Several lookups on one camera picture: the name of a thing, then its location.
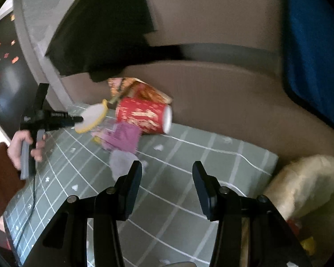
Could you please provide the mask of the beige trash bag liner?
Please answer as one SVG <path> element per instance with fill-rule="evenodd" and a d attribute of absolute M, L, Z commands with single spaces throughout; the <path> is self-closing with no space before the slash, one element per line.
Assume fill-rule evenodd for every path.
<path fill-rule="evenodd" d="M 285 220 L 298 219 L 316 242 L 313 266 L 334 252 L 334 157 L 316 155 L 283 167 L 264 191 Z"/>

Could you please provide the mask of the blue towel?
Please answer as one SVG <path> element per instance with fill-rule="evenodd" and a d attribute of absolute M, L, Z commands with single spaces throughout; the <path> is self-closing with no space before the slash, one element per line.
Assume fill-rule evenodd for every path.
<path fill-rule="evenodd" d="M 334 130 L 334 0 L 282 0 L 282 83 Z"/>

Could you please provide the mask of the black refrigerator door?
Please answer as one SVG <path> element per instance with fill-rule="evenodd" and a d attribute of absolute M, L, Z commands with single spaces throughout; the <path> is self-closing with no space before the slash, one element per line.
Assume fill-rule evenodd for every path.
<path fill-rule="evenodd" d="M 37 89 L 10 12 L 0 20 L 0 126 L 9 138 L 19 130 L 21 115 L 33 104 Z"/>

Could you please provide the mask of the white tissue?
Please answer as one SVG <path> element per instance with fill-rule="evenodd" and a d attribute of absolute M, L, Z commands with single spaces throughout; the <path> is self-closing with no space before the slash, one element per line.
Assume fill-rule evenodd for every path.
<path fill-rule="evenodd" d="M 137 156 L 130 152 L 113 150 L 109 159 L 113 180 L 117 181 L 119 177 L 128 174 L 135 160 L 138 160 Z"/>

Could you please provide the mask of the red paper cup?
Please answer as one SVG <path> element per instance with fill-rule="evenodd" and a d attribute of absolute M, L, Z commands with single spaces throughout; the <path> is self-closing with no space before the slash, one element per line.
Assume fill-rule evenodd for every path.
<path fill-rule="evenodd" d="M 138 126 L 147 134 L 168 134 L 172 127 L 172 108 L 168 104 L 124 98 L 116 108 L 118 122 Z"/>

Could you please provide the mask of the orange patterned snack bag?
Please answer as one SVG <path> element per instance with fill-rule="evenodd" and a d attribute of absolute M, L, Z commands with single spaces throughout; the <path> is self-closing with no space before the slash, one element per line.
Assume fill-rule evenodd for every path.
<path fill-rule="evenodd" d="M 163 104 L 172 103 L 171 97 L 137 78 L 109 78 L 108 85 L 111 93 L 111 100 L 109 101 L 110 104 L 117 103 L 123 98 L 142 99 Z"/>

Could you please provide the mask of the round white yellow lid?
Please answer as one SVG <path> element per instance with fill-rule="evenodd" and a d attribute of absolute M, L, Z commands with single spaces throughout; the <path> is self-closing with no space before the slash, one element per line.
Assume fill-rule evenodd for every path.
<path fill-rule="evenodd" d="M 97 127 L 106 117 L 108 112 L 108 101 L 102 100 L 99 104 L 87 107 L 82 113 L 82 122 L 75 124 L 75 131 L 79 134 L 86 133 Z"/>

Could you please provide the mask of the purple wrapper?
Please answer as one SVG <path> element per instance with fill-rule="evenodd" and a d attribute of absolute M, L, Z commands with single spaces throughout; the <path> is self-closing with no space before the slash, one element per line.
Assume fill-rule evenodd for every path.
<path fill-rule="evenodd" d="M 142 130 L 127 122 L 117 122 L 113 129 L 101 128 L 92 132 L 93 140 L 103 149 L 120 150 L 135 154 Z"/>

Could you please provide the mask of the black towel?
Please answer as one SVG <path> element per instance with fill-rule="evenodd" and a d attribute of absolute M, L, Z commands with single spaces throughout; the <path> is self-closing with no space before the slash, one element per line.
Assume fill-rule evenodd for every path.
<path fill-rule="evenodd" d="M 126 67 L 184 60 L 179 45 L 151 46 L 147 0 L 79 0 L 60 23 L 46 55 L 62 77 L 88 73 L 97 83 Z"/>

